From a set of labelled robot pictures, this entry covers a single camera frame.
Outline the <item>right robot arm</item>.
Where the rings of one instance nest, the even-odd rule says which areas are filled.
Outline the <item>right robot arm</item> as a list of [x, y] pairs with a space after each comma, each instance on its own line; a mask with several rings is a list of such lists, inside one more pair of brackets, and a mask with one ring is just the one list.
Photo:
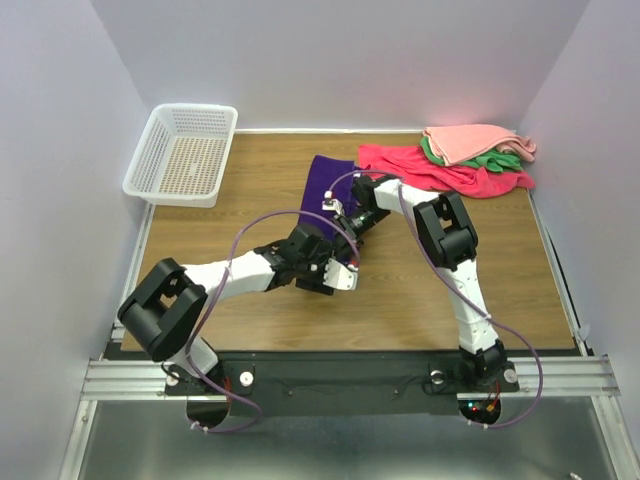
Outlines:
[[354, 174], [351, 193], [356, 203], [352, 214], [331, 189], [322, 208], [333, 213], [334, 223], [354, 241], [390, 213], [403, 215], [427, 263], [448, 289], [458, 324], [461, 381], [472, 390], [495, 383], [507, 354], [485, 305], [477, 274], [478, 235], [460, 195], [417, 189], [394, 175], [374, 179], [362, 171]]

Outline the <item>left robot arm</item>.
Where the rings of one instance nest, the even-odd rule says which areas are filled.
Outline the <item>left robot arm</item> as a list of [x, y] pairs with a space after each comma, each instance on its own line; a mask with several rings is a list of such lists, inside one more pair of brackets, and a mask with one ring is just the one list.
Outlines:
[[117, 318], [154, 362], [178, 365], [191, 386], [210, 394], [221, 386], [223, 371], [196, 322], [216, 301], [292, 282], [325, 295], [353, 286], [350, 272], [335, 258], [333, 243], [314, 226], [301, 224], [287, 238], [227, 261], [159, 261], [124, 300]]

